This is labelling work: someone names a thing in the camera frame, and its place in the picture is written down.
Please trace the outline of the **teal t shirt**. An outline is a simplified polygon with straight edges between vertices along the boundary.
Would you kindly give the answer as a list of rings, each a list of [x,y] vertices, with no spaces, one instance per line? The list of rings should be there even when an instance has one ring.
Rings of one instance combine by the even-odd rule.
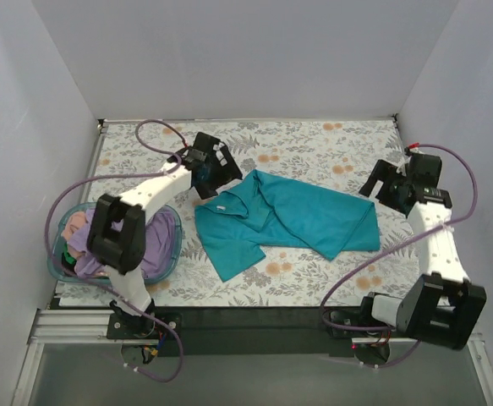
[[[258,170],[197,206],[194,219],[224,282],[264,260],[265,246],[311,249],[328,261],[381,247],[373,202]]]

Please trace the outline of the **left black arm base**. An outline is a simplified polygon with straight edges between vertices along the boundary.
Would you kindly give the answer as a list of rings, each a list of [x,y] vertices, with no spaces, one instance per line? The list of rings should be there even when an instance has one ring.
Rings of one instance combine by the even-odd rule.
[[[140,353],[142,365],[149,365],[176,342],[182,324],[179,313],[152,314],[161,320],[154,322],[142,315],[130,315],[119,308],[114,309],[109,317],[105,338],[120,341],[126,349]]]

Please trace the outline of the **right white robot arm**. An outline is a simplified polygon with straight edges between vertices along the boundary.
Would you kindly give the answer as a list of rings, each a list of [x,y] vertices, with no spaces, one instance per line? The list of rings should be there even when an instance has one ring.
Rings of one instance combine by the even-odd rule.
[[[366,296],[359,329],[373,337],[391,326],[405,337],[460,350],[485,306],[486,291],[471,282],[459,259],[448,224],[452,200],[438,186],[441,159],[416,146],[405,153],[401,167],[379,160],[359,193],[368,197],[380,184],[376,199],[405,215],[417,239],[419,278],[401,299]]]

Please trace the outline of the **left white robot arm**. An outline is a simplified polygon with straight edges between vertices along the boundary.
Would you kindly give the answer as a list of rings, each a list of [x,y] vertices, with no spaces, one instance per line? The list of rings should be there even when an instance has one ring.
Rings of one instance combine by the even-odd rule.
[[[128,315],[126,327],[135,337],[149,337],[156,326],[147,312],[152,303],[141,271],[148,243],[148,221],[176,195],[195,189],[203,200],[243,174],[228,146],[199,132],[194,143],[172,154],[155,174],[120,195],[104,194],[96,202],[87,248],[108,272],[112,289]]]

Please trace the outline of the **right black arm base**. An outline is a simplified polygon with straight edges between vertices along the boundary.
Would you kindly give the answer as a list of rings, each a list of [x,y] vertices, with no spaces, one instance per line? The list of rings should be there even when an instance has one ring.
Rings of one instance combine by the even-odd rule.
[[[328,310],[326,313],[331,323],[344,326],[344,328],[332,327],[331,336],[350,339],[353,356],[359,363],[378,366],[388,363],[391,355],[390,330],[377,331],[371,326],[366,330],[356,330],[356,327],[368,326],[370,323],[370,319],[363,318],[356,309]]]

